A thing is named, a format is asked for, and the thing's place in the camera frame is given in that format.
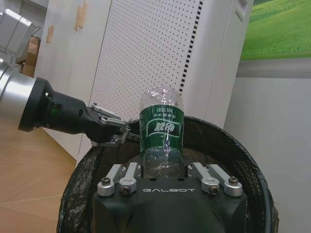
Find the black garbage bag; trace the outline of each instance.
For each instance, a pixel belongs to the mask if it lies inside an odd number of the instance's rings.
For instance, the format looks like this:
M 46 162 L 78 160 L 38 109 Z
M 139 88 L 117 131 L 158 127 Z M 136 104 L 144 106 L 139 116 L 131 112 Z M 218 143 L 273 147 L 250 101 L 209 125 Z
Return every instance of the black garbage bag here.
M 248 151 L 231 135 L 208 122 L 185 117 L 183 156 L 196 162 L 217 163 L 234 175 L 248 197 L 248 233 L 277 233 L 278 212 L 268 184 Z M 139 133 L 139 122 L 130 122 Z M 126 164 L 139 155 L 139 143 L 126 142 L 117 148 L 93 147 L 74 170 L 63 193 L 57 233 L 91 233 L 92 195 L 97 183 L 114 164 Z

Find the silver clamp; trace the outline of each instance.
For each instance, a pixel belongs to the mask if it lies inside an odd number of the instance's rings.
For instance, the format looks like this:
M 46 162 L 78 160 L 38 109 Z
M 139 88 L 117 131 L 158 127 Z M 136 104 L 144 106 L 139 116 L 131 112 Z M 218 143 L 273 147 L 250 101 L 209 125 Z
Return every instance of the silver clamp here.
M 97 103 L 91 104 L 93 111 L 98 113 L 100 120 L 99 122 L 103 125 L 111 125 L 119 128 L 121 135 L 114 135 L 111 142 L 107 143 L 97 143 L 91 142 L 92 146 L 95 147 L 117 147 L 120 143 L 123 144 L 127 138 L 134 141 L 139 141 L 139 135 L 130 133 L 130 128 L 128 127 L 126 121 L 121 120 L 121 117 L 115 113 L 106 110 L 102 107 L 97 106 Z
M 210 195 L 219 193 L 219 180 L 211 177 L 201 163 L 191 163 L 188 166 L 188 176 L 197 177 L 201 181 L 201 189 L 204 192 Z
M 108 197 L 115 193 L 115 183 L 124 176 L 126 169 L 121 164 L 114 164 L 107 176 L 97 184 L 97 194 L 101 197 Z
M 208 172 L 211 176 L 217 178 L 224 192 L 232 197 L 239 197 L 243 193 L 242 184 L 235 177 L 230 177 L 224 170 L 222 170 L 217 164 L 211 164 L 208 167 Z
M 138 163 L 130 163 L 125 176 L 119 180 L 120 192 L 123 195 L 130 195 L 137 190 L 135 177 L 141 176 L 141 167 Z

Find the plastic bottle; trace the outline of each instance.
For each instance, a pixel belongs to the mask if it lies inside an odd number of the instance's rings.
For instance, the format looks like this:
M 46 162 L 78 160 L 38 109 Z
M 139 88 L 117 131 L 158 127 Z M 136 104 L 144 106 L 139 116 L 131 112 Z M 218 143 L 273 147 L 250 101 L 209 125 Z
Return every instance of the plastic bottle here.
M 170 87 L 154 87 L 140 100 L 140 154 L 144 177 L 180 177 L 183 102 Z

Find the bolt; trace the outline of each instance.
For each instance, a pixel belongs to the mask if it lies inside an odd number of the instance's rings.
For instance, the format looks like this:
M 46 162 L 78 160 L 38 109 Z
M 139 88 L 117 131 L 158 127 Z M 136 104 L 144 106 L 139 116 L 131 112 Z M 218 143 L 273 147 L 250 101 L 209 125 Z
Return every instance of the bolt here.
M 121 193 L 125 196 L 130 195 L 131 194 L 131 189 L 128 186 L 124 186 L 121 190 Z
M 229 184 L 237 184 L 239 180 L 235 178 L 234 176 L 231 176 L 228 180 Z
M 107 186 L 110 184 L 110 178 L 109 177 L 104 177 L 102 178 L 102 185 Z
M 218 188 L 217 187 L 209 187 L 209 192 L 211 195 L 217 195 L 218 194 Z

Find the wooden floor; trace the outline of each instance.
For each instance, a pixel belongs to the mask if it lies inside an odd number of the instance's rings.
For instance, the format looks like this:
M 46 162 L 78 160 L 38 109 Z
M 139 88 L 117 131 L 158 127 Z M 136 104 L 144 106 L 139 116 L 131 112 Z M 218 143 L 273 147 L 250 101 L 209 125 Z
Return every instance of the wooden floor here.
M 55 233 L 75 160 L 42 129 L 0 123 L 0 233 Z

